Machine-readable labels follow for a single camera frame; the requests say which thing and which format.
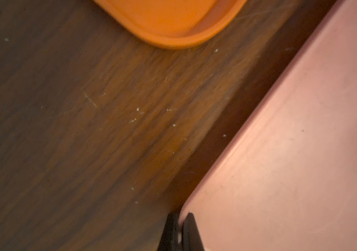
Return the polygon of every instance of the orange tray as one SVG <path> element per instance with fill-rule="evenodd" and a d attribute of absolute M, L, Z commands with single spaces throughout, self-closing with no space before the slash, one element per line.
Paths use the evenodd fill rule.
<path fill-rule="evenodd" d="M 127 30 L 158 47 L 183 49 L 220 32 L 246 0 L 94 0 Z"/>

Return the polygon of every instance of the dark wood surface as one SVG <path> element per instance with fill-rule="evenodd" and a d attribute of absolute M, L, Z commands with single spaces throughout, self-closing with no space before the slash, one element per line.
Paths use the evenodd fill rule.
<path fill-rule="evenodd" d="M 169 51 L 89 0 L 0 0 L 0 250 L 156 250 L 334 0 L 249 0 Z"/>

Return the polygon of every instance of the pink plastic lid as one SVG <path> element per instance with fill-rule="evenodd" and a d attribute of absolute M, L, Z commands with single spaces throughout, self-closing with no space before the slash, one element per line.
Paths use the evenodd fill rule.
<path fill-rule="evenodd" d="M 188 212 L 211 251 L 357 250 L 357 0 L 332 8 Z"/>

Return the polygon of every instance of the orange plastic lid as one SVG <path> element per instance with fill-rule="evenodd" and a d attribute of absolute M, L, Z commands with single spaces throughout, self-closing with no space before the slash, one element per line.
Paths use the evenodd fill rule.
<path fill-rule="evenodd" d="M 155 46 L 182 49 L 221 31 L 246 0 L 94 0 L 127 30 Z"/>

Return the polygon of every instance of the wooden table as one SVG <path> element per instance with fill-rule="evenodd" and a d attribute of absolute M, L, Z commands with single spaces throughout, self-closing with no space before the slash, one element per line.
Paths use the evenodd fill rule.
<path fill-rule="evenodd" d="M 0 0 L 0 250 L 155 250 L 334 0 L 249 0 L 168 51 L 89 0 Z"/>

